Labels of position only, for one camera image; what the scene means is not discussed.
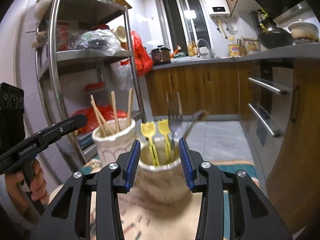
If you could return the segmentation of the built-in oven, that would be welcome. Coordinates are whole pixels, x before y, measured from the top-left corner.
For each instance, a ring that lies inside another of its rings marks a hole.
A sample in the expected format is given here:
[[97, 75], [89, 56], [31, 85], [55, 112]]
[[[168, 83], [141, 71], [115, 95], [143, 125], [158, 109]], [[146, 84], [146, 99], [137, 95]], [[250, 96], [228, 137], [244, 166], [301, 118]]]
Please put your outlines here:
[[251, 86], [249, 136], [264, 178], [280, 153], [290, 120], [293, 96], [293, 61], [261, 60], [248, 75]]

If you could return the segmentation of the yellow oil bottle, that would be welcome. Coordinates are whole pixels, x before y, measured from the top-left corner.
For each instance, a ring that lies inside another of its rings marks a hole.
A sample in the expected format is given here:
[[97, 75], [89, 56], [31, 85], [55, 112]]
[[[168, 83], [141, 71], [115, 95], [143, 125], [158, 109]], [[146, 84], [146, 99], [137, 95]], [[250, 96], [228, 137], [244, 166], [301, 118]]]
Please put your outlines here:
[[238, 45], [236, 39], [233, 36], [229, 37], [228, 55], [230, 57], [240, 56], [239, 45]]

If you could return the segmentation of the white water heater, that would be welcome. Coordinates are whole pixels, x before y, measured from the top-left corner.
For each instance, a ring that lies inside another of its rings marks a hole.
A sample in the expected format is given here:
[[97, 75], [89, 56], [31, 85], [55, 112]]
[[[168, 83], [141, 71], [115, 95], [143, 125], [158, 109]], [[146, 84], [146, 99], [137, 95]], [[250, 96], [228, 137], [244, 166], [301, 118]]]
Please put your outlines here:
[[210, 17], [222, 16], [229, 17], [231, 15], [229, 6], [226, 0], [204, 0], [206, 12]]

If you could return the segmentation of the yellow plastic pick two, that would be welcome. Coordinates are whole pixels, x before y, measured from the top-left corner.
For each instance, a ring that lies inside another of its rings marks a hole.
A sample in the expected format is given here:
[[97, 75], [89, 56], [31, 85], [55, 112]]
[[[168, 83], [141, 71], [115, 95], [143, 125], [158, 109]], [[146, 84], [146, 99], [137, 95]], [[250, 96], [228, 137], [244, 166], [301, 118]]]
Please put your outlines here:
[[170, 129], [168, 119], [162, 119], [158, 121], [158, 130], [164, 137], [165, 154], [167, 162], [169, 162], [171, 160], [171, 145], [169, 139]]

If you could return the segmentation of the clear bag on shelf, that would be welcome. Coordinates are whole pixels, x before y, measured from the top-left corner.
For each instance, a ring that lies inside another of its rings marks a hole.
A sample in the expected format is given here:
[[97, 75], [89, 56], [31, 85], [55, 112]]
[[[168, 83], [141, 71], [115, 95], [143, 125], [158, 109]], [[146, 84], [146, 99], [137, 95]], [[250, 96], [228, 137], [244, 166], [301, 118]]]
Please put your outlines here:
[[93, 50], [105, 56], [113, 56], [122, 51], [120, 41], [108, 29], [97, 29], [76, 35], [73, 45], [77, 50]]

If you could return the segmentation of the wooden chopstick four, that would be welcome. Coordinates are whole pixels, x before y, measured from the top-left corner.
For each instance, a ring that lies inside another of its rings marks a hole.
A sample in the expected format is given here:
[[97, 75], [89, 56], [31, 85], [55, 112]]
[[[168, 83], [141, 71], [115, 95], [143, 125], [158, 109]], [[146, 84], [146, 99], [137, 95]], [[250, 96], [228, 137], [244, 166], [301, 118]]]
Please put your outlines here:
[[130, 127], [130, 125], [131, 125], [132, 100], [133, 100], [133, 89], [130, 88], [130, 90], [129, 90], [129, 98], [128, 98], [127, 118], [126, 118], [127, 127]]

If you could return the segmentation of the wooden chopstick three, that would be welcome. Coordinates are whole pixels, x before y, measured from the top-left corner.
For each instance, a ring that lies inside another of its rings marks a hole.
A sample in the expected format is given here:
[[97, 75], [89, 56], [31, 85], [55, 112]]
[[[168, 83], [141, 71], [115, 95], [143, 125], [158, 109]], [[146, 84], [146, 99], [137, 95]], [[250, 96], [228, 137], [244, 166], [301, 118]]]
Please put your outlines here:
[[113, 114], [114, 114], [114, 122], [116, 126], [116, 132], [120, 132], [120, 126], [118, 121], [118, 115], [117, 115], [117, 109], [116, 109], [116, 96], [114, 90], [111, 92], [111, 100], [112, 100], [112, 108], [113, 108]]

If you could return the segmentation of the wooden chopstick two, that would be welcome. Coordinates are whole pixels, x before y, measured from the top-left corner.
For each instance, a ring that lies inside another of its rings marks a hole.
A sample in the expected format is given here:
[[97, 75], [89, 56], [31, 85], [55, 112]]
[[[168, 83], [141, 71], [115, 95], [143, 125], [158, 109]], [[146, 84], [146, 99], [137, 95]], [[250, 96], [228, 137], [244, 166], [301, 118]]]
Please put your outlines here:
[[101, 121], [103, 123], [104, 129], [105, 131], [108, 129], [110, 131], [111, 134], [114, 134], [113, 129], [108, 125], [107, 121], [105, 120], [105, 118], [103, 117], [102, 113], [99, 113]]

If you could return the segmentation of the wooden chopstick one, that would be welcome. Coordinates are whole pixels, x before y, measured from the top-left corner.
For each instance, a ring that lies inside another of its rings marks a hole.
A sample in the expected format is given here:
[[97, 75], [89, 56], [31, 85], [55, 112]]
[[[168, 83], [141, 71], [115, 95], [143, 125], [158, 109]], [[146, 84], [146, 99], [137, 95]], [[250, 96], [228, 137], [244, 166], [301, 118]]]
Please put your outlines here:
[[95, 104], [95, 100], [94, 100], [94, 97], [93, 97], [92, 94], [91, 94], [91, 105], [92, 105], [92, 107], [94, 109], [95, 116], [96, 116], [96, 119], [98, 121], [100, 130], [101, 130], [101, 134], [102, 134], [103, 137], [106, 137], [106, 131], [104, 129], [103, 123], [102, 123], [100, 115], [99, 115], [100, 112], [99, 112], [99, 109], [97, 108], [97, 106]]

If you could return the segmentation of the white ceramic double utensil holder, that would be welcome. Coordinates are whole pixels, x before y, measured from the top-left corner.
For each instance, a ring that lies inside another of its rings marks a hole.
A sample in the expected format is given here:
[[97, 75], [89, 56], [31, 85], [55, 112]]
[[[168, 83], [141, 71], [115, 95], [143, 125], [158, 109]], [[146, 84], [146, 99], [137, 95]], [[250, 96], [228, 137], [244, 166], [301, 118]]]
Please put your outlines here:
[[[105, 127], [105, 132], [102, 132], [100, 127], [92, 132], [92, 139], [97, 146], [102, 166], [116, 162], [120, 154], [129, 152], [133, 141], [138, 138], [135, 120], [131, 121], [130, 126], [127, 126], [126, 118], [120, 118], [118, 121], [120, 126], [118, 133], [114, 120], [107, 122], [108, 127]], [[184, 179], [178, 152], [178, 139], [175, 139], [172, 162], [167, 161], [165, 157], [164, 138], [155, 138], [153, 142], [160, 165], [157, 167], [152, 165], [149, 147], [146, 142], [141, 141], [135, 186], [159, 203], [172, 204], [183, 200], [191, 192]]]

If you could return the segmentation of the metal storage rack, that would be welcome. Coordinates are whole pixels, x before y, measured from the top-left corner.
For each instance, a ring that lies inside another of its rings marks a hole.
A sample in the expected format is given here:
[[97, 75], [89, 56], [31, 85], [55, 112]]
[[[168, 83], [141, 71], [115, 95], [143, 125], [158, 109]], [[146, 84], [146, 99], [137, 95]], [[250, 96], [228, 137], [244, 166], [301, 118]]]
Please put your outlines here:
[[[47, 38], [42, 47], [35, 49], [36, 73], [40, 99], [45, 117], [49, 124], [53, 124], [52, 115], [46, 104], [42, 83], [50, 80], [55, 104], [60, 120], [69, 118], [63, 98], [59, 77], [61, 75], [83, 72], [95, 69], [100, 79], [104, 79], [104, 71], [98, 67], [99, 63], [109, 66], [126, 58], [133, 59], [133, 45], [130, 37], [129, 9], [131, 5], [125, 0], [51, 0], [48, 8], [37, 25], [37, 32], [47, 32]], [[75, 21], [82, 27], [93, 27], [108, 24], [112, 20], [123, 16], [125, 22], [128, 49], [106, 56], [95, 50], [63, 50], [58, 51], [56, 30], [57, 21]]]

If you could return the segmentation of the black wok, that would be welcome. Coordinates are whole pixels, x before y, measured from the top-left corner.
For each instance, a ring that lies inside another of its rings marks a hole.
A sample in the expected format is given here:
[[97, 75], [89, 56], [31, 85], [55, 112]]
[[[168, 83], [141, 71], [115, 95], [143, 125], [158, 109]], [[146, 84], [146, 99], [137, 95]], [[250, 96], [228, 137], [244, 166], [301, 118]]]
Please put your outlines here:
[[294, 43], [291, 33], [280, 27], [265, 27], [260, 24], [262, 32], [258, 35], [259, 42], [266, 49], [291, 46]]

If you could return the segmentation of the white cooking pot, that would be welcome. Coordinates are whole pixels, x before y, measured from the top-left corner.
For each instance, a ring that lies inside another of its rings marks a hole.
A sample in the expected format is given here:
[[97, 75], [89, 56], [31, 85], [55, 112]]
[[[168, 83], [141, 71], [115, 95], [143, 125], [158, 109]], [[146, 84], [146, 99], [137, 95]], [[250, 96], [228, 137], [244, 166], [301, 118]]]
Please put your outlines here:
[[317, 43], [319, 42], [319, 30], [316, 25], [304, 22], [299, 19], [288, 25], [295, 44]]

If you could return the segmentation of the kitchen faucet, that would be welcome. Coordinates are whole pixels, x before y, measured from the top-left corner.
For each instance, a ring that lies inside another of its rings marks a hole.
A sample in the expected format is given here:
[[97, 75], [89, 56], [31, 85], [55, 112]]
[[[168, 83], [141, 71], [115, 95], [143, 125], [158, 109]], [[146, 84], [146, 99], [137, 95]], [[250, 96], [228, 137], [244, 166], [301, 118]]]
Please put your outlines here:
[[212, 48], [210, 48], [210, 45], [205, 39], [200, 38], [197, 40], [197, 49], [198, 49], [198, 54], [197, 54], [198, 58], [202, 58], [202, 59], [214, 58], [214, 51], [212, 50]]

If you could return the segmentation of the white plastic bag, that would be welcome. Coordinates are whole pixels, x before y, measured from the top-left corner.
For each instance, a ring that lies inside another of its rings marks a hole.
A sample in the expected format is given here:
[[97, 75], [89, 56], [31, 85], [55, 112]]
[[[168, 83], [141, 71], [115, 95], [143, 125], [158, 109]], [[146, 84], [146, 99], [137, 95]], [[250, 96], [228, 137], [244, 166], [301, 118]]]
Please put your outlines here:
[[133, 87], [133, 75], [130, 59], [110, 65], [113, 84], [118, 90], [129, 90]]

